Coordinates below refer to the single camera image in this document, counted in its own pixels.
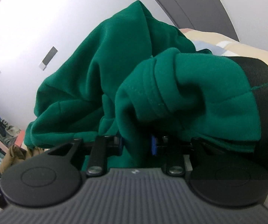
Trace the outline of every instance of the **green hoodie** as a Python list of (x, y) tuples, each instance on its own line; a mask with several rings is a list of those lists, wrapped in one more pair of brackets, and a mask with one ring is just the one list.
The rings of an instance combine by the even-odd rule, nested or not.
[(97, 26), (45, 79), (24, 142), (50, 148), (119, 131), (125, 148), (108, 167), (145, 166), (150, 128), (253, 152), (261, 125), (252, 91), (238, 63), (196, 52), (176, 27), (136, 1)]

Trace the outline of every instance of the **black clamp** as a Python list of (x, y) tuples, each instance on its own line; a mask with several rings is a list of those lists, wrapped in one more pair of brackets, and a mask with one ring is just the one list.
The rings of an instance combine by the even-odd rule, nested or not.
[[(98, 136), (95, 142), (74, 139), (6, 170), (1, 178), (5, 199), (13, 204), (41, 208), (73, 196), (87, 177), (107, 171), (107, 157), (122, 154), (119, 136)], [(88, 168), (81, 168), (90, 155)]]
[(165, 174), (183, 177), (186, 173), (184, 154), (190, 154), (190, 142), (180, 141), (168, 135), (151, 136), (151, 151), (156, 156), (166, 156), (166, 164), (162, 167)]

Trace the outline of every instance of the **black fabric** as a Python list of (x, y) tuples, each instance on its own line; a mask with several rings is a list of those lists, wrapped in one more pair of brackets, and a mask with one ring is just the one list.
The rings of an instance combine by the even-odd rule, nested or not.
[(261, 139), (257, 142), (254, 158), (268, 170), (268, 65), (259, 59), (249, 57), (229, 57), (245, 72), (261, 121)]
[[(220, 140), (220, 141), (225, 141), (229, 144), (235, 144), (235, 145), (249, 145), (249, 141), (231, 141), (231, 140), (224, 140), (224, 139), (220, 139), (220, 138), (215, 138), (216, 140)], [(223, 153), (229, 153), (231, 155), (239, 155), (245, 159), (248, 160), (253, 160), (253, 152), (235, 152), (235, 151), (230, 151), (230, 150), (226, 150), (220, 146), (217, 146), (215, 144), (206, 142), (206, 144), (203, 145), (207, 154), (208, 155), (217, 155), (218, 152), (223, 152)]]

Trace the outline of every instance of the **wall switch plate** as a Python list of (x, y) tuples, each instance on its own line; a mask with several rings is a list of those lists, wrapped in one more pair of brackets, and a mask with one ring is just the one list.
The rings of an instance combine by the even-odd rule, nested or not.
[(42, 70), (45, 70), (49, 62), (52, 60), (54, 55), (57, 53), (57, 49), (53, 46), (48, 54), (45, 56), (45, 58), (42, 60), (42, 62), (39, 64), (39, 68)]

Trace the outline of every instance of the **brown cloth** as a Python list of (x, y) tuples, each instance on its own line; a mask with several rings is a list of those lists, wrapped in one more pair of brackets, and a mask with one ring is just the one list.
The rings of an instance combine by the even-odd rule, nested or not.
[(42, 148), (35, 147), (34, 149), (27, 148), (27, 151), (17, 145), (12, 145), (0, 165), (0, 173), (4, 173), (11, 165), (23, 162), (33, 156), (43, 153)]

